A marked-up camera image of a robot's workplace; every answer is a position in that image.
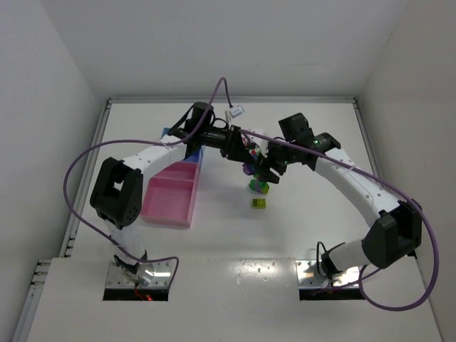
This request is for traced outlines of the yellow-green small lego brick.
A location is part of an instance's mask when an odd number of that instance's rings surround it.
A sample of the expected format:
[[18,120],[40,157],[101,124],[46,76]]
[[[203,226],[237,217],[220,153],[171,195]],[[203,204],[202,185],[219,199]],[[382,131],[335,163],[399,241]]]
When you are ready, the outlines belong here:
[[267,206],[266,199],[264,198],[254,198],[252,200],[252,207],[256,209],[265,209]]

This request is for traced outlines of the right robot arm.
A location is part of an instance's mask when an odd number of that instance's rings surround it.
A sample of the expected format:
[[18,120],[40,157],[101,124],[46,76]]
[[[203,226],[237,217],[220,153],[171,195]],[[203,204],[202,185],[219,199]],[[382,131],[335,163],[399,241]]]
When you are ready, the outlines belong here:
[[369,228],[364,238],[343,242],[322,254],[317,268],[324,277],[332,279],[352,266],[372,264],[385,269],[421,245],[422,220],[414,201],[402,201],[357,173],[340,142],[328,133],[315,135],[303,114],[280,120],[279,126],[280,140],[265,141],[258,133],[251,137],[269,166],[280,174],[294,163],[309,167],[358,210]]

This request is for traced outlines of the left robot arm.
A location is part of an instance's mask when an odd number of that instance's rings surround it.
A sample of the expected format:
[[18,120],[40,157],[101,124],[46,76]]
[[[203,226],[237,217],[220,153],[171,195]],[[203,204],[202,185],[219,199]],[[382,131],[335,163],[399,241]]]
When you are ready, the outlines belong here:
[[243,136],[239,128],[217,128],[215,121],[214,108],[196,102],[155,144],[120,160],[109,157],[101,165],[90,205],[114,241],[116,266],[137,284],[147,284],[153,278],[153,264],[147,260],[136,223],[142,210],[145,181],[202,146],[216,148],[223,157],[246,165],[255,161],[252,152],[257,144]]

